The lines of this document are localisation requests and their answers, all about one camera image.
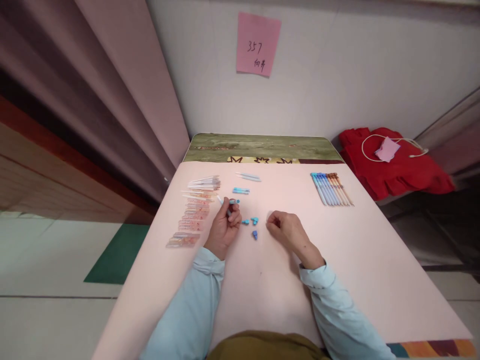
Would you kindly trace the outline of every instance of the olive green clothing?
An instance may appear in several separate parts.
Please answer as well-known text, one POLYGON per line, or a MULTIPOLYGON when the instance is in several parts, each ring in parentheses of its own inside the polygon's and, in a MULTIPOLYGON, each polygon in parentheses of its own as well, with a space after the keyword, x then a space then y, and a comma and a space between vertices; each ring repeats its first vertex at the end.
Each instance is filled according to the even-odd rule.
POLYGON ((270 331, 243 331, 220 342, 207 360, 330 360, 306 337, 270 331))

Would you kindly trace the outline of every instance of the cuff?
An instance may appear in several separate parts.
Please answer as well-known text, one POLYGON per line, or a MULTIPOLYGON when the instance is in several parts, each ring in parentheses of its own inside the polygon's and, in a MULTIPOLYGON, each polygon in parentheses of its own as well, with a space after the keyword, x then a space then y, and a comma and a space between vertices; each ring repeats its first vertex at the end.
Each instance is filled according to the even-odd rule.
POLYGON ((327 289, 334 284, 336 278, 337 276, 328 264, 315 270, 306 269, 300 264, 300 279, 309 288, 327 289))
POLYGON ((221 261, 210 250, 202 246, 198 250, 195 260, 193 260, 193 268, 206 275, 223 276, 225 272, 225 261, 221 261))

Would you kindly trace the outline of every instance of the earphones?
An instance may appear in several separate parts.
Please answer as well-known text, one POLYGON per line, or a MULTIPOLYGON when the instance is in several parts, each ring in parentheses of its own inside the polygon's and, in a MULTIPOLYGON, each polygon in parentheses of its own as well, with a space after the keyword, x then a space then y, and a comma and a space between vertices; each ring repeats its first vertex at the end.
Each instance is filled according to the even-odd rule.
MULTIPOLYGON (((371 138, 372 136, 379 136, 379 137, 384 138, 384 139, 387 138, 386 136, 378 135, 378 134, 372 134, 372 135, 366 137, 365 140, 363 140, 363 142, 361 143, 361 152, 363 153, 363 156, 365 156, 368 160, 373 161, 373 162, 376 162, 376 163, 386 162, 386 161, 384 161, 384 160, 375 160, 375 159, 369 158, 367 155, 365 155, 364 143, 367 141, 368 138, 371 138)), ((399 142, 400 140, 404 140, 404 141, 406 141, 407 143, 410 143, 410 144, 412 144, 414 147, 416 147, 416 148, 418 148, 418 149, 420 149, 420 150, 423 151, 420 155, 409 155, 409 156, 408 156, 409 158, 418 158, 418 157, 420 157, 420 156, 422 156, 422 155, 425 155, 426 153, 429 152, 429 150, 428 150, 427 148, 424 149, 424 148, 421 147, 415 140, 412 140, 412 139, 407 139, 407 138, 401 137, 401 138, 396 138, 396 139, 391 139, 391 140, 396 140, 395 142, 396 142, 397 144, 398 144, 398 142, 399 142)))

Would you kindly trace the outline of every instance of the hand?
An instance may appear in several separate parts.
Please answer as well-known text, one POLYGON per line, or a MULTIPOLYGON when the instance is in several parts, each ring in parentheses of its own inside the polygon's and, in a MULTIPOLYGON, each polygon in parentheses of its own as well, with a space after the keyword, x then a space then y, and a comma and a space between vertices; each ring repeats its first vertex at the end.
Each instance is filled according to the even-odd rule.
POLYGON ((211 223, 210 234, 203 247, 220 260, 225 260, 227 250, 237 237, 241 223, 242 215, 239 205, 237 203, 231 205, 229 198, 224 197, 223 204, 211 223), (228 209, 231 211, 230 216, 227 215, 228 209))
POLYGON ((318 248, 310 242, 297 215, 274 211, 266 221, 266 228, 277 241, 298 256, 305 269, 314 270, 326 264, 318 248))

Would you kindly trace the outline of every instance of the curtain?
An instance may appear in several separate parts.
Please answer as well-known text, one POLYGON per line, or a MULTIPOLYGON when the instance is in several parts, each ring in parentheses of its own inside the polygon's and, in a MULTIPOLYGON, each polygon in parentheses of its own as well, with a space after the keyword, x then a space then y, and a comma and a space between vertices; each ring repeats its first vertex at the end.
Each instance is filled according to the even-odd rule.
POLYGON ((143 0, 3 0, 0 64, 160 202, 189 146, 143 0))
POLYGON ((415 140, 443 170, 455 175, 480 162, 480 88, 473 91, 415 140))

